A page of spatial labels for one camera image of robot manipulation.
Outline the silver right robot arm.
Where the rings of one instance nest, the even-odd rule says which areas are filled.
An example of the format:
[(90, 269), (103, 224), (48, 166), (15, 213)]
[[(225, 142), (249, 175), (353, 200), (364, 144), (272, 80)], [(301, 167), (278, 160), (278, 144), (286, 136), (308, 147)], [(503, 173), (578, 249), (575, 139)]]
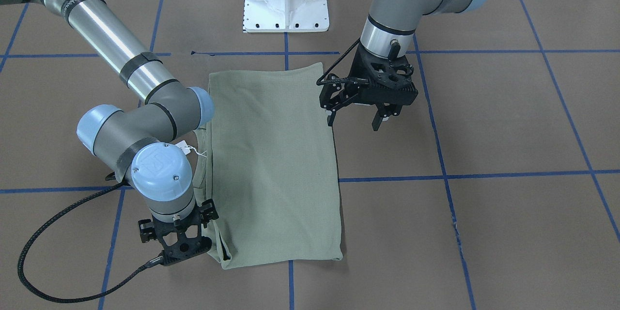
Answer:
[(1, 0), (2, 5), (38, 4), (64, 21), (111, 67), (141, 101), (135, 109), (111, 103), (82, 116), (80, 142), (142, 195), (150, 217), (138, 223), (142, 242), (158, 241), (154, 264), (175, 264), (206, 253), (212, 242), (203, 229), (217, 218), (211, 200), (197, 202), (193, 168), (173, 143), (213, 117), (210, 95), (186, 87), (162, 59), (115, 15), (104, 0)]

